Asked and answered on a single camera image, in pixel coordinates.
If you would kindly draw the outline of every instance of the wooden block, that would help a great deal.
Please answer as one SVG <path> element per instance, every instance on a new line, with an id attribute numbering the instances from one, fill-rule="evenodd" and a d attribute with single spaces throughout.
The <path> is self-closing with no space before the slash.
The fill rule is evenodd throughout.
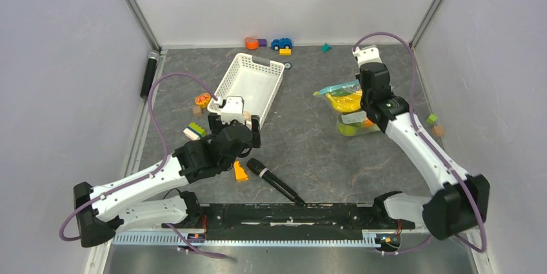
<path id="1" fill-rule="evenodd" d="M 290 48 L 280 48 L 279 49 L 279 55 L 281 56 L 291 56 L 292 51 Z"/>
<path id="2" fill-rule="evenodd" d="M 431 132 L 433 133 L 434 137 L 442 137 L 444 135 L 444 128 L 443 126 L 434 126 L 431 129 Z"/>
<path id="3" fill-rule="evenodd" d="M 249 179 L 249 176 L 247 176 L 247 173 L 245 173 L 245 170 L 243 169 L 239 161 L 234 162 L 234 171 L 236 181 L 243 182 Z"/>
<path id="4" fill-rule="evenodd" d="M 196 105 L 192 108 L 192 113 L 194 113 L 194 116 L 196 117 L 203 116 L 203 110 L 199 105 Z"/>
<path id="5" fill-rule="evenodd" d="M 250 121 L 251 120 L 251 113 L 249 113 L 247 111 L 243 111 L 243 117 L 245 118 L 246 121 Z"/>

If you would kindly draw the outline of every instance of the teal block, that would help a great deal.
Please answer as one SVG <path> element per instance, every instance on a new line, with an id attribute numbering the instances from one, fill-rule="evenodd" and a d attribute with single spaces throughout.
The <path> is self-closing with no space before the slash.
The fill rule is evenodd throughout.
<path id="1" fill-rule="evenodd" d="M 325 45 L 323 45 L 323 47 L 321 48 L 321 50 L 322 50 L 324 53 L 328 52 L 328 51 L 331 50 L 331 49 L 332 49 L 332 47 L 331 47 L 329 44 L 326 44 L 326 43 L 325 43 Z"/>

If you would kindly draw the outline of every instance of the yellow block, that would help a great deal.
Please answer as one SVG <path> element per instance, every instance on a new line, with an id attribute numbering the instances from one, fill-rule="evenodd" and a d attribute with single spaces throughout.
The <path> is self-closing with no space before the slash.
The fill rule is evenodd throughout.
<path id="1" fill-rule="evenodd" d="M 234 162 L 234 170 L 236 181 L 243 182 L 249 179 L 249 176 L 247 176 L 247 173 L 245 173 L 245 170 L 241 167 L 241 163 L 239 161 Z"/>
<path id="2" fill-rule="evenodd" d="M 290 48 L 280 48 L 279 55 L 281 56 L 291 56 L 292 50 Z"/>

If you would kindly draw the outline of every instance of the basket handle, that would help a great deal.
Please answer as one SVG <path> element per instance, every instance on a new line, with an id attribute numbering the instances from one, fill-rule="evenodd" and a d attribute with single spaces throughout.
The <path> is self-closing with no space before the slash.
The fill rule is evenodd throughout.
<path id="1" fill-rule="evenodd" d="M 255 64 L 261 64 L 263 66 L 270 66 L 271 64 L 271 60 L 269 59 L 265 59 L 265 58 L 262 58 L 262 57 L 258 57 L 258 56 L 252 56 L 251 60 L 253 61 L 253 63 Z"/>

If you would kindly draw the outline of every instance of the cable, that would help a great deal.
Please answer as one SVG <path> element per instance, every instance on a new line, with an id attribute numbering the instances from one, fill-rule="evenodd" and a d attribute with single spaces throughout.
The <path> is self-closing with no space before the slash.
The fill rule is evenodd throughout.
<path id="1" fill-rule="evenodd" d="M 398 40 L 405 48 L 406 51 L 410 54 L 410 57 L 412 59 L 412 86 L 410 88 L 410 98 L 408 99 L 408 105 L 409 105 L 409 112 L 410 112 L 410 120 L 412 122 L 412 126 L 414 127 L 414 130 L 418 133 L 420 138 L 431 148 L 431 150 L 435 153 L 435 155 L 443 162 L 444 166 L 450 171 L 450 173 L 456 178 L 458 184 L 463 189 L 463 192 L 467 196 L 467 199 L 469 200 L 469 203 L 471 204 L 471 208 L 473 209 L 473 213 L 475 214 L 475 218 L 477 219 L 477 225 L 479 227 L 479 230 L 481 232 L 481 248 L 478 248 L 477 246 L 473 245 L 471 242 L 464 239 L 461 235 L 457 234 L 456 237 L 461 240 L 464 244 L 469 246 L 471 249 L 479 252 L 484 253 L 486 251 L 486 230 L 484 229 L 484 221 L 482 221 L 481 214 L 479 212 L 479 208 L 477 206 L 477 203 L 473 199 L 473 195 L 469 191 L 469 188 L 467 188 L 467 185 L 465 185 L 465 182 L 462 180 L 462 178 L 459 176 L 459 174 L 452 168 L 452 165 L 444 158 L 444 156 L 440 153 L 440 151 L 429 141 L 429 139 L 418 130 L 418 125 L 416 124 L 416 120 L 414 119 L 414 90 L 416 87 L 416 78 L 418 77 L 418 62 L 416 60 L 416 56 L 414 55 L 414 52 L 410 48 L 410 45 L 408 45 L 407 42 L 405 42 L 403 39 L 401 39 L 399 36 L 395 34 L 391 34 L 389 32 L 375 32 L 373 34 L 368 34 L 364 37 L 362 37 L 360 40 L 358 40 L 354 46 L 353 51 L 361 44 L 364 40 L 368 39 L 369 37 L 373 37 L 375 35 L 387 35 L 388 37 L 393 37 L 394 39 Z M 424 241 L 422 244 L 416 246 L 415 248 L 422 247 L 422 245 L 425 246 L 425 243 L 428 243 L 428 241 Z M 408 252 L 414 250 L 413 248 L 410 248 L 406 251 L 400 251 L 402 252 Z"/>
<path id="2" fill-rule="evenodd" d="M 158 80 L 156 80 L 156 82 L 154 82 L 154 84 L 152 84 L 152 87 L 150 88 L 150 93 L 148 94 L 148 100 L 146 101 L 147 105 L 148 105 L 148 113 L 150 114 L 150 119 L 152 120 L 152 123 L 154 124 L 154 128 L 156 129 L 156 131 L 158 132 L 159 134 L 159 138 L 161 140 L 161 144 L 163 146 L 163 158 L 161 159 L 161 163 L 158 165 L 158 167 L 150 172 L 150 174 L 152 175 L 155 175 L 157 172 L 159 172 L 159 170 L 161 170 L 163 168 L 163 166 L 165 166 L 165 164 L 167 163 L 167 157 L 169 156 L 169 149 L 167 147 L 167 141 L 165 140 L 165 136 L 163 135 L 163 132 L 161 131 L 161 129 L 159 128 L 159 124 L 157 123 L 157 120 L 155 118 L 155 115 L 154 115 L 154 110 L 152 109 L 152 96 L 154 94 L 154 90 L 155 88 L 157 87 L 157 85 L 161 82 L 163 82 L 165 79 L 169 78 L 169 77 L 173 77 L 173 76 L 185 76 L 185 77 L 189 77 L 193 80 L 195 80 L 196 82 L 198 82 L 210 95 L 213 99 L 215 99 L 215 101 L 218 100 L 217 96 L 214 95 L 213 91 L 209 88 L 209 86 L 207 86 L 202 80 L 200 80 L 199 78 L 197 78 L 196 76 L 193 76 L 192 74 L 189 74 L 189 73 L 185 73 L 185 72 L 174 72 L 174 73 L 169 73 L 169 74 L 166 74 L 162 77 L 160 77 Z M 104 196 L 108 196 L 108 195 L 111 195 L 119 190 L 122 190 L 123 188 L 126 188 L 126 187 L 129 187 L 133 184 L 137 184 L 138 182 L 141 182 L 145 179 L 149 178 L 149 174 L 146 174 L 146 175 L 143 175 L 141 177 L 138 177 L 132 181 L 129 181 L 129 182 L 126 182 L 116 188 L 112 188 L 111 190 L 108 190 L 106 192 L 103 193 Z M 68 223 L 81 211 L 83 211 L 86 207 L 88 207 L 89 205 L 97 202 L 98 200 L 101 199 L 101 196 L 97 196 L 87 202 L 85 202 L 84 204 L 80 205 L 76 210 L 74 210 L 66 219 L 65 221 L 62 223 L 61 227 L 59 228 L 59 237 L 61 238 L 61 240 L 65 241 L 65 242 L 71 242 L 73 240 L 79 240 L 80 239 L 80 236 L 77 236 L 77 237 L 67 237 L 65 235 L 65 228 L 66 226 L 68 225 Z"/>
<path id="3" fill-rule="evenodd" d="M 401 232 L 403 232 L 403 224 L 401 224 L 400 219 L 397 219 L 397 231 L 395 232 L 395 237 L 401 235 Z"/>
<path id="4" fill-rule="evenodd" d="M 165 200 L 165 198 L 167 198 L 167 195 L 173 191 L 173 190 L 176 190 L 179 192 L 179 194 L 181 194 L 182 192 L 179 190 L 179 188 L 173 188 L 173 189 L 170 189 L 168 192 L 165 193 L 165 195 L 163 196 L 163 198 L 161 198 L 162 200 Z"/>
<path id="5" fill-rule="evenodd" d="M 171 228 L 171 230 L 175 231 L 175 233 L 179 236 L 179 238 L 181 240 L 183 240 L 183 242 L 191 249 L 194 251 L 194 253 L 198 254 L 198 255 L 202 255 L 202 256 L 205 256 L 205 257 L 209 257 L 209 258 L 214 258 L 214 259 L 224 259 L 226 258 L 226 255 L 223 254 L 223 253 L 206 253 L 205 251 L 201 251 L 199 249 L 197 249 L 194 245 L 190 244 L 190 242 L 188 242 L 188 240 L 185 239 L 185 237 L 179 232 L 179 230 L 177 230 L 177 228 L 175 228 L 175 226 L 173 226 L 172 224 L 166 224 L 169 228 Z"/>

